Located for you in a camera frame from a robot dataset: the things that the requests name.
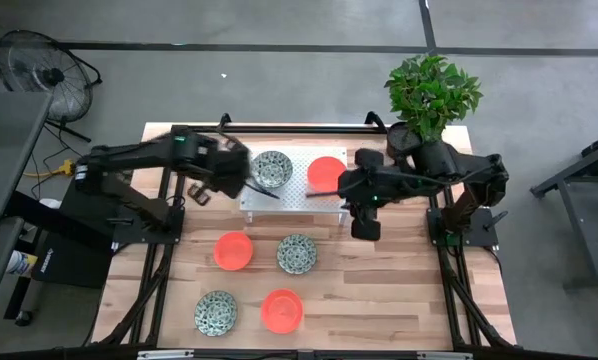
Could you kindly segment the orange mini bowl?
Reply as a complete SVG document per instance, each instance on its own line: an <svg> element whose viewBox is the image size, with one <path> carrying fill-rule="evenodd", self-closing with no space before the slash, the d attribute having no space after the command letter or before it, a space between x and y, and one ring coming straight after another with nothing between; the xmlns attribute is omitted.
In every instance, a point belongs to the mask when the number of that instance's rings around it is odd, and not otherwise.
<svg viewBox="0 0 598 360"><path fill-rule="evenodd" d="M338 189L338 178L346 165L337 158L324 156L314 160L307 171L310 189L315 192L333 192Z"/></svg>
<svg viewBox="0 0 598 360"><path fill-rule="evenodd" d="M243 232L229 232L215 243L213 257L223 270L237 271L246 267L253 256L253 244Z"/></svg>
<svg viewBox="0 0 598 360"><path fill-rule="evenodd" d="M290 289L276 289L261 304L261 320L265 327L276 334L295 331L303 318L301 298Z"/></svg>

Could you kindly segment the black aluminium rig frame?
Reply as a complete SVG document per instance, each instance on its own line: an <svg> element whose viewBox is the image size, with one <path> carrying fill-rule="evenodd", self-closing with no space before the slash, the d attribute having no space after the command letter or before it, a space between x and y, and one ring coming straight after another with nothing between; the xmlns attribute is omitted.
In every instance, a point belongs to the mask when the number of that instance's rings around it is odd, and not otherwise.
<svg viewBox="0 0 598 360"><path fill-rule="evenodd" d="M223 122L196 132L221 143L222 134L233 136L249 148L250 159L255 146L345 147L346 170L352 170L361 148L394 163L387 152L390 128ZM447 127L442 141L471 154L462 126ZM490 256L430 241L427 210L454 203L463 185L385 205L377 212L380 239L366 241L351 236L346 209L343 225L337 214L313 213L259 214L248 223L242 192L231 199L209 191L209 203L200 206L187 194L192 183L201 184L162 168L134 173L132 188L185 208L181 239L135 243L112 258L93 342L80 349L84 358L136 360L140 351L170 349L193 350L190 360L403 360L422 351L491 360L514 352L496 326L508 310ZM254 248L237 271L221 269L213 257L216 241L229 232L245 233ZM277 263L277 246L291 234L307 235L317 247L317 261L305 274L288 274ZM294 291L303 303L302 321L288 334L269 331L261 320L261 304L276 289ZM215 290L234 297L238 316L227 334L209 337L196 328L194 311Z"/></svg>

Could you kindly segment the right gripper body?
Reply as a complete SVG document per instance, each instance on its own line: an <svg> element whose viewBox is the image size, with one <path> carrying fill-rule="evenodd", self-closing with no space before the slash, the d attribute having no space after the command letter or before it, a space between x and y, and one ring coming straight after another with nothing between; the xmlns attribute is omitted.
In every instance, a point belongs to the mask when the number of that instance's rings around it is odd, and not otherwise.
<svg viewBox="0 0 598 360"><path fill-rule="evenodd" d="M377 209L381 205L378 190L370 170L346 170L339 176L339 197L352 217L351 236L366 241L378 241L381 224Z"/></svg>

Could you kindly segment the white labelled container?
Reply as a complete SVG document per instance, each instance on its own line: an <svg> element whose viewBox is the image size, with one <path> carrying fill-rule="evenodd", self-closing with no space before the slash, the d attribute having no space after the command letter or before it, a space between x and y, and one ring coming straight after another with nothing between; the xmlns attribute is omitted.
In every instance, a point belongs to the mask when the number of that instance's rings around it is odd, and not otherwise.
<svg viewBox="0 0 598 360"><path fill-rule="evenodd" d="M30 278L37 260L35 255L13 250L5 273Z"/></svg>

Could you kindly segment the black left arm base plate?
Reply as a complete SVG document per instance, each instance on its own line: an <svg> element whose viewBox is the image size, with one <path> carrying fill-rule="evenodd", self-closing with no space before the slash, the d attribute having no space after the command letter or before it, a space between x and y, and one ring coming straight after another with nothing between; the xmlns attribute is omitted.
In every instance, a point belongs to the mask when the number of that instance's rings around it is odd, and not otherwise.
<svg viewBox="0 0 598 360"><path fill-rule="evenodd" d="M171 245L181 239L184 215L184 207L171 207L164 222L155 222L120 206L117 215L107 218L106 222L113 228L114 242Z"/></svg>

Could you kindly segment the silver metal bracket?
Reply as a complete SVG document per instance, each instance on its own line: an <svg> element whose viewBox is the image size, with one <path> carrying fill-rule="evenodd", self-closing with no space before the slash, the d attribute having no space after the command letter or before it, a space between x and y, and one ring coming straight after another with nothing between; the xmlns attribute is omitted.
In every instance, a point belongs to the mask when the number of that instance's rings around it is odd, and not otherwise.
<svg viewBox="0 0 598 360"><path fill-rule="evenodd" d="M471 353L422 351L417 353L417 360L474 360Z"/></svg>
<svg viewBox="0 0 598 360"><path fill-rule="evenodd" d="M194 351L189 349L140 351L136 360L190 360Z"/></svg>

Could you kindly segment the black floor fan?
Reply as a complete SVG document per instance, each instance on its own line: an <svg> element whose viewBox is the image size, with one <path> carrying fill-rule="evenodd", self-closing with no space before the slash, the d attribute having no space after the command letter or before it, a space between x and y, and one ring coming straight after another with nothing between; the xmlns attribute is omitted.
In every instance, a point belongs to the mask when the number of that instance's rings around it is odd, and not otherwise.
<svg viewBox="0 0 598 360"><path fill-rule="evenodd" d="M98 69L55 39L34 31L13 30L0 37L0 79L11 92L46 93L51 97L46 123L87 143L69 128L84 118L102 83Z"/></svg>

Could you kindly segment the white green patterned mini bowl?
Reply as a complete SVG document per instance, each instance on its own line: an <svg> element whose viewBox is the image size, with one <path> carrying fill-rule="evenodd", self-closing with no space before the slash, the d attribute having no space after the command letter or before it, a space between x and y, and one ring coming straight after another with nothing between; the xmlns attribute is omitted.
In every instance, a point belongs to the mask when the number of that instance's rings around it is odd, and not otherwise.
<svg viewBox="0 0 598 360"><path fill-rule="evenodd" d="M285 185L293 174L290 158L279 151L264 151L251 162L255 182L263 188L275 189Z"/></svg>
<svg viewBox="0 0 598 360"><path fill-rule="evenodd" d="M291 275L305 274L317 261L317 247L307 235L291 234L278 244L276 259L284 272Z"/></svg>
<svg viewBox="0 0 598 360"><path fill-rule="evenodd" d="M205 294L194 311L196 328L209 337L227 334L235 325L238 307L228 292L215 290Z"/></svg>

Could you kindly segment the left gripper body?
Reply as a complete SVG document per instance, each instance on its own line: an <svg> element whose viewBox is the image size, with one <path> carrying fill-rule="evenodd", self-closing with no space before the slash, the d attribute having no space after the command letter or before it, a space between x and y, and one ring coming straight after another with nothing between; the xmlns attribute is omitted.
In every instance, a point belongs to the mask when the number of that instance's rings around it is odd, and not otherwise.
<svg viewBox="0 0 598 360"><path fill-rule="evenodd" d="M202 188L236 199L251 175L250 150L233 136L222 135L222 138L224 149L215 152L212 174L202 181Z"/></svg>

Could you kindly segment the green potted plant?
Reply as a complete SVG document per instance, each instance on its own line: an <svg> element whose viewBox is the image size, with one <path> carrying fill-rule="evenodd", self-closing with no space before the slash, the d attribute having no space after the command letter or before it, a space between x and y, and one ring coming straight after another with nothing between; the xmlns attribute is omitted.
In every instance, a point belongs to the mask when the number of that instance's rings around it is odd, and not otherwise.
<svg viewBox="0 0 598 360"><path fill-rule="evenodd" d="M474 113L483 94L478 77L440 55L417 55L392 69L384 84L399 123L388 133L387 152L397 162L452 161L457 151L442 141L447 125Z"/></svg>

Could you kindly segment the black equipment box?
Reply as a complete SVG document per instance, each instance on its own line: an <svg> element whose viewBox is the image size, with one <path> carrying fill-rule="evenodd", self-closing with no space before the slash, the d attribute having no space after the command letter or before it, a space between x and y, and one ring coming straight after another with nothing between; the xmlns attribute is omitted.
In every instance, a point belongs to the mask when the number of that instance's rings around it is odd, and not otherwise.
<svg viewBox="0 0 598 360"><path fill-rule="evenodd" d="M105 196L88 195L79 191L75 180L72 179L63 197L60 211L112 238L114 226L108 222L108 219L117 216L117 207L118 205L112 199Z"/></svg>

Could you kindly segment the black case with white lettering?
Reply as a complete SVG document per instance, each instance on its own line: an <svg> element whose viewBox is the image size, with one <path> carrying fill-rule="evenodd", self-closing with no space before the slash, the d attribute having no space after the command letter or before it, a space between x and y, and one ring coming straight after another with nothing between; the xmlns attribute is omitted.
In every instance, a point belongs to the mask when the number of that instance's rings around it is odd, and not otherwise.
<svg viewBox="0 0 598 360"><path fill-rule="evenodd" d="M37 251L32 278L84 288L102 288L113 252L101 252L79 242L48 233Z"/></svg>

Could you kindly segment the white perforated metal shelf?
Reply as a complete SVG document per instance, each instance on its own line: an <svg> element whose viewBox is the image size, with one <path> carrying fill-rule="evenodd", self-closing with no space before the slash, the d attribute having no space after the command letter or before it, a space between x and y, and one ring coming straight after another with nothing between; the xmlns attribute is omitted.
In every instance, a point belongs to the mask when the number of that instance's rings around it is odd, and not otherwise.
<svg viewBox="0 0 598 360"><path fill-rule="evenodd" d="M259 214L337 214L340 225L345 223L347 211L342 208L344 202L337 196L307 198L306 194L313 192L308 183L308 168L310 164L321 157L333 157L347 165L347 150L345 147L315 147L315 146L255 146L251 148L252 158L266 151L279 151L286 155L293 166L289 181L270 192L278 199L260 194L253 189L245 188L240 195L240 210L248 223L254 215Z"/></svg>

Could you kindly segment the dark metal cart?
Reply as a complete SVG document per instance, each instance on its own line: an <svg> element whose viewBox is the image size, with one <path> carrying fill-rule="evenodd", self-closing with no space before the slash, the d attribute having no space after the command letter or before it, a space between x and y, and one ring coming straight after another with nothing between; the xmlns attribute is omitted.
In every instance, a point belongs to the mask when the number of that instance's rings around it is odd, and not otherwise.
<svg viewBox="0 0 598 360"><path fill-rule="evenodd" d="M598 287L598 139L581 151L574 164L559 171L530 193L543 198L559 192L576 239L583 244L590 274L563 284L566 291Z"/></svg>

